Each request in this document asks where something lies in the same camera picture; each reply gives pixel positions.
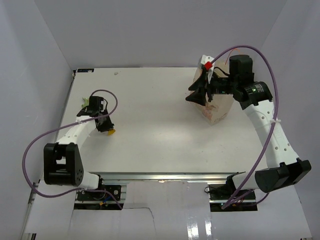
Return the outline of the yellow snack packet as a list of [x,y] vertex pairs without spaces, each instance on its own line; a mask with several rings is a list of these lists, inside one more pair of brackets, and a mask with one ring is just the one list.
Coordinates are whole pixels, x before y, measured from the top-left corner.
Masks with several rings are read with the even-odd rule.
[[110,129],[110,130],[107,131],[107,135],[108,135],[108,136],[111,136],[111,135],[113,135],[115,132],[116,132],[116,130],[115,130],[114,128],[113,128],[113,129]]

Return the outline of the light green snack packet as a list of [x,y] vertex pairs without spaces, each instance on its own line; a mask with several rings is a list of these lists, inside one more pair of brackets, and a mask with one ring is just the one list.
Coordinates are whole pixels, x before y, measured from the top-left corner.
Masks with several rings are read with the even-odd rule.
[[82,108],[86,107],[89,105],[89,99],[88,98],[83,98],[83,104],[81,105]]

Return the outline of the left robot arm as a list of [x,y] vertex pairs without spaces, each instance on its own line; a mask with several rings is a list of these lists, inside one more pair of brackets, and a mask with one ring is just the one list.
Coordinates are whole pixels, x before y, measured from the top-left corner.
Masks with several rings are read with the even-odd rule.
[[106,187],[100,184],[100,176],[84,169],[80,149],[95,130],[108,135],[115,132],[109,116],[81,123],[83,120],[107,115],[107,105],[103,97],[91,96],[88,106],[76,115],[77,125],[71,127],[56,143],[45,145],[43,160],[46,184],[88,189],[90,196],[96,200],[105,196]]

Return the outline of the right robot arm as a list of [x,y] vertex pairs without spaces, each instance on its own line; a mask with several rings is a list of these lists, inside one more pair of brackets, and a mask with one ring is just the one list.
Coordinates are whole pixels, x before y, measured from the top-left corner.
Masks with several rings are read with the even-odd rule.
[[188,88],[186,101],[205,106],[214,95],[231,95],[239,102],[255,128],[266,158],[265,169],[256,169],[252,175],[239,172],[227,177],[226,195],[236,200],[244,190],[259,189],[270,193],[297,184],[312,169],[309,160],[302,160],[289,143],[280,120],[274,116],[276,103],[267,84],[255,81],[253,60],[245,54],[229,59],[229,72],[224,77],[214,70],[214,58],[203,55],[199,59],[199,76]]

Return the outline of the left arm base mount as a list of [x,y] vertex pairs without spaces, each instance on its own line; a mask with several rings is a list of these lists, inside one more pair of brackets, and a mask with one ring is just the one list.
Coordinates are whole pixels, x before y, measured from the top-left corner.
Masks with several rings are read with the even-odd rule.
[[75,210],[121,210],[116,201],[121,207],[122,186],[119,184],[105,184],[102,180],[99,181],[99,190],[102,192],[78,191],[76,194],[74,209]]

